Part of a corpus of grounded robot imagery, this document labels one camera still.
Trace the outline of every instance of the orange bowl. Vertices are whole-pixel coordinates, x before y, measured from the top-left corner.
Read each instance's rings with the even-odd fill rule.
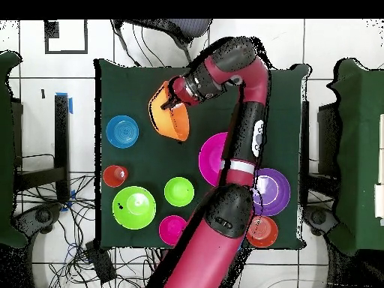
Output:
[[[152,126],[162,136],[185,141],[189,135],[187,107],[181,103],[173,109],[161,109],[168,101],[170,92],[168,82],[164,82],[148,104]]]

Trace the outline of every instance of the white label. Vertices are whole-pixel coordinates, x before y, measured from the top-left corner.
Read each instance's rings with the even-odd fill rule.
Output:
[[[264,121],[260,119],[256,122],[255,128],[253,129],[252,152],[256,158],[259,157],[260,147],[263,142],[263,126]]]

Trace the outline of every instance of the gray chair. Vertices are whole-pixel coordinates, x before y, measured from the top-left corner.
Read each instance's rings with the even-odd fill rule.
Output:
[[[143,28],[154,29],[167,33],[175,41],[176,46],[184,51],[188,63],[191,63],[191,57],[188,52],[188,44],[190,44],[194,38],[201,37],[208,30],[209,26],[212,23],[212,19],[113,20],[115,30],[120,34],[120,36],[120,29],[123,23],[130,23],[135,26],[142,26]]]

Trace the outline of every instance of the red cup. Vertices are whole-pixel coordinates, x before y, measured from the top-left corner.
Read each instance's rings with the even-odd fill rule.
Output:
[[[124,166],[108,166],[103,172],[103,180],[112,188],[119,187],[128,177],[128,170]]]
[[[270,217],[256,216],[248,227],[246,237],[256,248],[267,248],[275,243],[278,226]]]

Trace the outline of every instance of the pink bowl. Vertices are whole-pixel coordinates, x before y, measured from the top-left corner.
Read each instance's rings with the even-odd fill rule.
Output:
[[[187,221],[178,215],[165,217],[159,226],[160,238],[168,245],[176,245],[186,224]]]
[[[210,184],[218,184],[218,175],[221,165],[227,133],[216,133],[202,145],[199,153],[199,169],[202,177]]]

